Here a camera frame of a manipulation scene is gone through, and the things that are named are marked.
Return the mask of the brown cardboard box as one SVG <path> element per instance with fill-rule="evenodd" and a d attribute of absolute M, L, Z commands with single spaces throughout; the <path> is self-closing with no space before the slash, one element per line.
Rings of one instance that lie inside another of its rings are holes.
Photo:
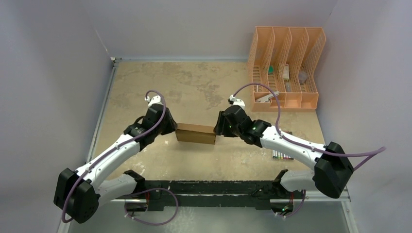
<path fill-rule="evenodd" d="M 212 126 L 178 123 L 175 134 L 179 142 L 210 145 L 216 143 L 216 134 Z"/>

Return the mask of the pack of coloured markers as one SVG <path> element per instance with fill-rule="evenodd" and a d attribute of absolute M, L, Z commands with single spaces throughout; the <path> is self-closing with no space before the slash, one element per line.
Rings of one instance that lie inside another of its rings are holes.
<path fill-rule="evenodd" d="M 277 150 L 272 151 L 272 158 L 277 159 L 277 160 L 294 160 L 292 157 L 290 157 L 290 156 L 288 156 L 284 153 L 281 153 Z"/>

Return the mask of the orange plastic file organizer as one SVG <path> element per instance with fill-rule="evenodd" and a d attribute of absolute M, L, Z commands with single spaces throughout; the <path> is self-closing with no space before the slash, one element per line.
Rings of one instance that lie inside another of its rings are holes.
<path fill-rule="evenodd" d="M 314 73 L 325 44 L 321 27 L 256 26 L 247 60 L 252 111 L 315 111 Z"/>

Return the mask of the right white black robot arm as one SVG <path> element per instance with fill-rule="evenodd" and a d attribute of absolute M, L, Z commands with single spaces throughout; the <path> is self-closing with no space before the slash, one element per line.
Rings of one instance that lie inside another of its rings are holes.
<path fill-rule="evenodd" d="M 344 191 L 354 168 L 339 144 L 322 145 L 277 130 L 263 120 L 252 120 L 239 106 L 219 111 L 216 135 L 239 137 L 246 144 L 276 150 L 303 163 L 309 170 L 283 170 L 274 180 L 273 192 L 283 198 L 297 190 L 317 190 L 337 199 Z"/>

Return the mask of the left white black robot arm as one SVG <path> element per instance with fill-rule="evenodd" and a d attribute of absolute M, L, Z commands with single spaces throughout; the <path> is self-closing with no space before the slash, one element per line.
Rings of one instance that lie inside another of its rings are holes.
<path fill-rule="evenodd" d="M 104 204 L 122 196 L 149 198 L 163 187 L 147 186 L 144 177 L 127 170 L 107 177 L 126 160 L 143 151 L 159 135 L 175 132 L 177 123 L 162 103 L 150 103 L 144 116 L 129 125 L 104 152 L 83 166 L 64 169 L 58 176 L 53 203 L 62 210 L 63 223 L 85 223 Z"/>

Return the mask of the small carton box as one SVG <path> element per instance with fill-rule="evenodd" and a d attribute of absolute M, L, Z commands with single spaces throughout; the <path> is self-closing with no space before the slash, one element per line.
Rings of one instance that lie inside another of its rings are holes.
<path fill-rule="evenodd" d="M 285 64 L 283 68 L 282 78 L 285 82 L 288 82 L 290 79 L 289 65 Z"/>

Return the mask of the white tool in organizer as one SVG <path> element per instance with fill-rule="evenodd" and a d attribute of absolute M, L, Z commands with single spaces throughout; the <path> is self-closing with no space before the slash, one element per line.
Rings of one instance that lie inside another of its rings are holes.
<path fill-rule="evenodd" d="M 269 86 L 261 84 L 261 83 L 256 83 L 255 86 L 257 90 L 258 90 L 258 87 L 262 87 L 263 89 L 266 89 L 269 93 L 264 94 L 262 97 L 259 97 L 259 98 L 255 97 L 254 102 L 258 102 L 258 103 L 270 102 L 273 97 L 277 97 L 280 94 L 278 90 L 273 91 Z"/>

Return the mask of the grey round container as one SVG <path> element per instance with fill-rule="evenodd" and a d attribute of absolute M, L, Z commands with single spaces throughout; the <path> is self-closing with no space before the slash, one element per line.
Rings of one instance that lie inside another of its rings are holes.
<path fill-rule="evenodd" d="M 303 71 L 303 70 L 299 71 L 299 73 L 298 73 L 299 84 L 303 85 L 305 83 L 305 81 L 308 79 L 308 77 L 309 77 L 309 75 L 305 71 Z"/>

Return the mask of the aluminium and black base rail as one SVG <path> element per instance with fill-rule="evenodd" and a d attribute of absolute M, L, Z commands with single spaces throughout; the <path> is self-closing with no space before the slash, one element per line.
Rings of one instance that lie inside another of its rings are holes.
<path fill-rule="evenodd" d="M 163 187 L 145 199 L 148 211 L 162 211 L 167 206 L 190 207 L 252 207 L 271 210 L 276 216 L 287 218 L 297 212 L 293 198 L 305 199 L 309 190 L 281 194 L 272 181 L 165 181 L 146 180 L 147 186 Z"/>

